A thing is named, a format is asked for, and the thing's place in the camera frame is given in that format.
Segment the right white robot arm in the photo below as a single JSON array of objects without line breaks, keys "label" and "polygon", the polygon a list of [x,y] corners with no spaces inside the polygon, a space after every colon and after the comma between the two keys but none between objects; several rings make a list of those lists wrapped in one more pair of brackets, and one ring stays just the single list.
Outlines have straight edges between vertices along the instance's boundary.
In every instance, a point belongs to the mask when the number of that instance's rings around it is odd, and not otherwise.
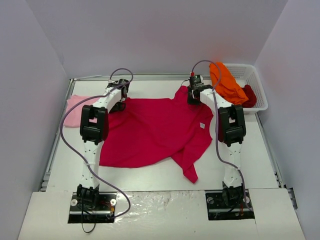
[{"label": "right white robot arm", "polygon": [[232,207],[243,198],[245,189],[241,173],[242,145],[247,133],[243,107],[225,100],[213,86],[203,82],[201,75],[191,73],[188,81],[187,103],[202,104],[212,111],[210,135],[224,165],[221,199]]}]

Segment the magenta t shirt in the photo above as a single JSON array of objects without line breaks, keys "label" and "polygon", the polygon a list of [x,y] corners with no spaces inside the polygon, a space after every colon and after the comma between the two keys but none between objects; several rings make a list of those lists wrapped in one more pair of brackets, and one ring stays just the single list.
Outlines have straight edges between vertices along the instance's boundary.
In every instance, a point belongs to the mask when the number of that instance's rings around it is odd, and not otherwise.
[{"label": "magenta t shirt", "polygon": [[212,142],[211,109],[187,103],[187,88],[170,98],[128,98],[126,108],[109,114],[109,132],[100,152],[103,167],[140,168],[172,158],[196,183],[194,163]]}]

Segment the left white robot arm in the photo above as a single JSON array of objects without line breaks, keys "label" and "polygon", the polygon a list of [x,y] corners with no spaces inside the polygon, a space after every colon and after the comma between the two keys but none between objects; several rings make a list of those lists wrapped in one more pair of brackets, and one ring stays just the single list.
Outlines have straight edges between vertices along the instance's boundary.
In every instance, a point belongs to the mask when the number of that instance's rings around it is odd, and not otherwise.
[{"label": "left white robot arm", "polygon": [[130,81],[126,79],[110,81],[102,96],[93,104],[82,107],[80,135],[84,142],[85,162],[76,195],[89,209],[95,209],[101,203],[98,174],[101,149],[109,133],[109,114],[125,109],[129,85]]}]

